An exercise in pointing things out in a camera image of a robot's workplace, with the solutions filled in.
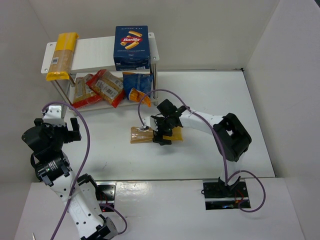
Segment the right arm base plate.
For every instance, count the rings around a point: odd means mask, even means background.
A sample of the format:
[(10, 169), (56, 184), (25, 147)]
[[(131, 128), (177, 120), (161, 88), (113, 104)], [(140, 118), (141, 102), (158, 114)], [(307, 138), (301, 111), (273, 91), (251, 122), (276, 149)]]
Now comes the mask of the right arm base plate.
[(243, 209), (250, 209), (250, 199), (247, 190), (247, 185), (244, 180), (241, 180), (229, 192), (223, 192), (220, 188), (218, 180), (204, 181), (201, 193), (204, 195), (205, 209), (209, 210), (230, 210), (238, 209), (239, 203)]

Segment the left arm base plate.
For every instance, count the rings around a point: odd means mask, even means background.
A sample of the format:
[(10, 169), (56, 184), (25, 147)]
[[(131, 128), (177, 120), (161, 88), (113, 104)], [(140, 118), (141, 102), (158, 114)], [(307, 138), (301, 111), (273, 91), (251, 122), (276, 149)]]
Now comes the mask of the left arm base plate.
[(116, 198), (116, 182), (115, 181), (97, 181), (97, 189), (95, 192), (96, 200), (103, 213), (114, 212), (107, 207), (115, 207)]

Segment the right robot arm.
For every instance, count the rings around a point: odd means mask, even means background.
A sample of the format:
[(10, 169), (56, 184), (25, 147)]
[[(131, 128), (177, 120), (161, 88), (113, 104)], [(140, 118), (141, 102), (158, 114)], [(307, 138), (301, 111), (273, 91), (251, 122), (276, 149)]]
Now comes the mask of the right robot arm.
[(171, 137), (173, 129), (190, 128), (210, 134), (214, 137), (217, 149), (223, 159), (223, 170), (219, 177), (221, 184), (228, 190), (239, 182), (241, 159), (249, 149), (252, 138), (238, 117), (233, 113), (225, 116), (210, 115), (182, 105), (177, 108), (169, 100), (157, 106), (159, 115), (152, 115), (143, 120), (153, 130), (153, 142), (169, 145), (171, 142), (164, 137)]

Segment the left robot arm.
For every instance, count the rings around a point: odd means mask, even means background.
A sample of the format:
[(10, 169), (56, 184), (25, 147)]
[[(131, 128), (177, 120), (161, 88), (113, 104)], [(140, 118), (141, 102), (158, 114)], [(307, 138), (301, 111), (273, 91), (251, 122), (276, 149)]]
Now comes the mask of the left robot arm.
[(59, 125), (34, 120), (21, 139), (32, 150), (31, 166), (40, 182), (48, 186), (72, 217), (81, 240), (111, 240), (118, 230), (109, 217), (103, 216), (96, 198), (98, 186), (88, 174), (77, 176), (68, 157), (62, 151), (64, 144), (81, 140), (79, 124), (71, 118), (72, 130), (63, 121)]

